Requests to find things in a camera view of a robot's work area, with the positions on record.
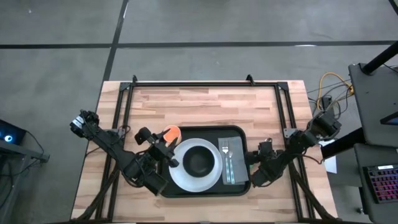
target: concrete floor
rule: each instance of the concrete floor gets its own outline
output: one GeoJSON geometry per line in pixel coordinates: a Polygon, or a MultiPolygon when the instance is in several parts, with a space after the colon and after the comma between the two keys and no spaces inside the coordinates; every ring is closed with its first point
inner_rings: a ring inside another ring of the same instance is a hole
{"type": "MultiPolygon", "coordinates": [[[[121,4],[3,0],[0,44],[111,43],[121,4]]],[[[382,0],[130,0],[120,42],[394,40],[397,23],[382,0]]],[[[133,74],[140,80],[242,80],[251,74],[304,80],[309,91],[325,72],[348,78],[349,64],[368,62],[386,47],[118,49],[110,80],[133,74]]],[[[87,141],[68,124],[79,109],[96,108],[108,55],[109,49],[0,49],[0,119],[31,131],[51,154],[48,164],[26,177],[13,223],[69,219],[87,141]]],[[[395,64],[397,57],[389,62],[395,64]]],[[[324,85],[337,81],[328,77],[324,85]]],[[[348,105],[339,136],[360,126],[354,98],[348,105]]],[[[368,222],[355,212],[361,206],[357,189],[341,185],[343,169],[352,163],[352,152],[339,155],[341,172],[329,175],[336,208],[344,220],[368,222]]]]}

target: fork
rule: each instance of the fork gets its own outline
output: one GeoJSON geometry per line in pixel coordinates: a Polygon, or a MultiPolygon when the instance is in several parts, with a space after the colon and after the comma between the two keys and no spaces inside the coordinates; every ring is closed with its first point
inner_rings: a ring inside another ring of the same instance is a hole
{"type": "Polygon", "coordinates": [[[228,142],[223,141],[223,147],[221,148],[225,153],[225,170],[226,170],[226,182],[231,182],[229,177],[229,164],[228,164],[228,142]]]}
{"type": "Polygon", "coordinates": [[[231,184],[235,184],[234,169],[232,167],[232,151],[229,151],[229,168],[231,169],[231,184]]]}

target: black tray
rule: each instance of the black tray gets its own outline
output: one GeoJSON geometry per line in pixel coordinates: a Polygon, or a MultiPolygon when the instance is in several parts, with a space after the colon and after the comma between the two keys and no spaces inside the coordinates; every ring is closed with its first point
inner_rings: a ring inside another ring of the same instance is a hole
{"type": "MultiPolygon", "coordinates": [[[[244,131],[235,125],[227,126],[193,126],[193,127],[179,127],[181,129],[182,140],[185,141],[191,138],[202,138],[212,144],[218,149],[218,138],[241,137],[243,144],[243,153],[248,151],[246,146],[246,135],[244,131]]],[[[250,181],[246,181],[244,185],[224,185],[223,178],[216,182],[214,186],[203,192],[188,192],[181,189],[171,178],[169,166],[166,162],[161,161],[158,164],[159,174],[165,178],[169,183],[166,188],[160,193],[164,197],[179,198],[179,197],[225,197],[225,196],[240,196],[244,195],[250,189],[250,181]]],[[[248,176],[250,176],[250,167],[246,165],[248,176]]]]}

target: white paper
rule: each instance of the white paper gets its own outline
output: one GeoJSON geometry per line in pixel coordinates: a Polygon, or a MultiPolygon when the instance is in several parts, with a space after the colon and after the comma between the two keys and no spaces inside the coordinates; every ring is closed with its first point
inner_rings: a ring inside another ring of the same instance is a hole
{"type": "MultiPolygon", "coordinates": [[[[334,139],[332,139],[330,141],[326,141],[326,142],[325,141],[320,141],[319,145],[326,146],[326,145],[328,145],[328,144],[330,144],[330,143],[332,143],[334,141],[335,141],[334,139]]],[[[325,168],[326,168],[327,172],[333,173],[333,174],[337,174],[336,156],[333,156],[333,157],[331,157],[329,159],[326,159],[325,162],[324,162],[324,165],[325,165],[325,168]]]]}

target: blue light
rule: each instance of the blue light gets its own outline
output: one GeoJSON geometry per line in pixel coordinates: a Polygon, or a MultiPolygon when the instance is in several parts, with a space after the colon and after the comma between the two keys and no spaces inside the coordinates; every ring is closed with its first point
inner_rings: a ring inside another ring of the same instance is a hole
{"type": "Polygon", "coordinates": [[[6,136],[6,137],[4,137],[4,140],[6,140],[6,142],[11,142],[12,136],[6,136]]]}

